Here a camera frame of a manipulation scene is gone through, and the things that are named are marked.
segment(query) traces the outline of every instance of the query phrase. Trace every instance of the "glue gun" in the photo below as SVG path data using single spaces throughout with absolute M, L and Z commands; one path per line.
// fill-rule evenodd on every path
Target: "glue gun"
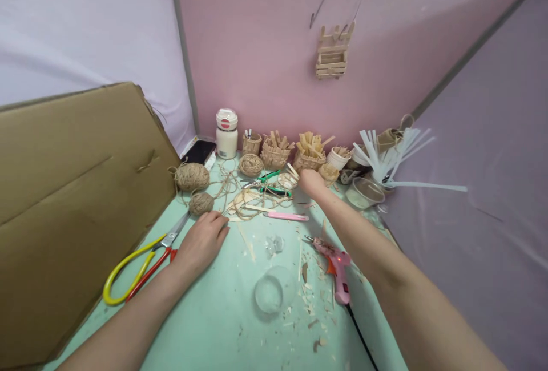
M 350 292 L 348 291 L 344 267 L 350 265 L 352 261 L 350 256 L 319 238 L 304 237 L 314 246 L 317 252 L 327 258 L 327 272 L 335 277 L 335 301 L 342 305 L 348 305 L 350 303 Z

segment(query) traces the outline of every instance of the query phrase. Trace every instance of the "yellow-handled scissors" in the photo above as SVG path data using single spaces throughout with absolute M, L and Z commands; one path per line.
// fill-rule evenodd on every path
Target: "yellow-handled scissors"
M 171 245 L 173 244 L 173 240 L 175 240 L 177 235 L 183 229 L 189 216 L 190 215 L 187 212 L 183 217 L 181 217 L 179 221 L 177 221 L 177 223 L 169 231 L 168 234 L 164 234 L 157 240 L 154 240 L 153 242 L 151 242 L 149 245 L 146 245 L 143 248 L 139 248 L 137 251 L 134 251 L 133 253 L 129 254 L 112 270 L 103 287 L 104 302 L 106 302 L 108 305 L 118 305 L 123 303 L 124 301 L 128 301 L 144 285 L 144 283 L 150 278 L 150 276 L 156 271 L 156 269 L 163 263 L 163 261 L 167 258 L 168 255 L 170 255 L 170 260 L 173 260 L 173 258 L 175 257 L 175 254 L 177 253 L 177 250 L 172 250 Z M 160 258 L 160 260 L 158 260 L 145 275 L 144 273 L 147 270 L 148 265 L 150 264 L 150 261 L 152 261 L 152 259 L 156 255 L 156 250 L 160 247 L 166 248 L 165 253 Z M 118 275 L 120 270 L 122 270 L 122 268 L 124 268 L 131 260 L 133 260 L 137 256 L 140 256 L 142 253 L 147 252 L 148 250 L 151 250 L 151 252 L 148 254 L 146 260 L 144 261 L 143 265 L 141 266 L 141 269 L 135 276 L 135 279 L 131 283 L 129 289 L 124 293 L 122 297 L 117 299 L 112 298 L 112 296 L 110 295 L 112 290 L 112 284 L 114 280 L 116 279 L 116 276 Z

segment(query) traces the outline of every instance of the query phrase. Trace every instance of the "green table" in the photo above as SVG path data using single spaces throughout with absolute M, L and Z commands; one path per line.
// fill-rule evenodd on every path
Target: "green table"
M 220 179 L 220 164 L 224 164 L 227 170 L 233 170 L 237 162 L 218 160 L 211 172 L 211 181 Z M 208 192 L 214 195 L 219 187 L 213 184 Z M 340 192 L 337 194 L 343 197 L 345 188 L 338 187 Z M 150 230 L 145 242 L 169 230 L 187 210 L 180 201 L 180 198 L 172 201 Z M 325 219 L 319 206 L 305 208 L 297 204 L 308 201 L 300 190 L 296 190 L 293 205 L 280 209 L 282 212 L 305 212 L 310 216 L 310 221 L 306 223 L 275 220 L 263 215 L 251 221 L 229 223 L 231 231 L 218 258 L 175 306 L 152 344 L 143 370 L 373 370 L 346 310 L 332 302 L 332 279 L 323 275 L 323 269 L 318 264 L 319 261 L 325 268 L 325 260 L 299 239 L 304 235 L 319 236 Z M 224 199 L 218 199 L 215 209 L 222 209 L 223 205 Z M 375 212 L 366 212 L 366 217 L 382 228 Z M 183 228 L 174 247 L 179 246 L 192 223 L 189 221 Z M 253 246 L 255 261 L 240 235 L 238 225 Z M 329 222 L 327 234 L 342 249 Z M 265 249 L 265 240 L 275 235 L 284 239 L 285 248 L 282 253 L 270 258 Z M 310 289 L 305 290 L 300 275 L 300 246 L 303 255 L 301 264 L 308 262 Z M 113 286 L 113 295 L 121 295 L 127 289 L 144 258 L 144 255 L 139 257 L 139 261 L 134 261 L 120 274 Z M 294 273 L 295 280 L 299 278 L 299 295 L 295 296 L 291 310 L 266 320 L 255 305 L 253 292 L 258 279 L 275 265 L 288 268 Z M 407 370 L 372 287 L 354 265 L 347 267 L 346 272 L 354 314 L 379 370 Z M 307 310 L 304 291 L 309 296 L 314 316 Z M 108 307 L 101 301 L 60 359 L 47 364 L 45 370 L 55 369 L 121 307 Z M 318 322 L 309 328 L 315 320 Z M 314 341 L 320 336 L 326 339 L 327 344 L 317 347 L 315 353 Z

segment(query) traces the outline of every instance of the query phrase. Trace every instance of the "cardboard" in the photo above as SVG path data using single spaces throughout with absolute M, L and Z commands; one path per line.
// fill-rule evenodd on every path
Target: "cardboard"
M 0 108 L 0 369 L 54 359 L 175 194 L 140 87 Z

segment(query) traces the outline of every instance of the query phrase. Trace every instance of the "purple wall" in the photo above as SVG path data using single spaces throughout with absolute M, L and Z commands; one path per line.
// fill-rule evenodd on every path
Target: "purple wall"
M 396 180 L 403 251 L 509 369 L 548 369 L 548 0 L 525 0 L 416 123 L 437 141 Z

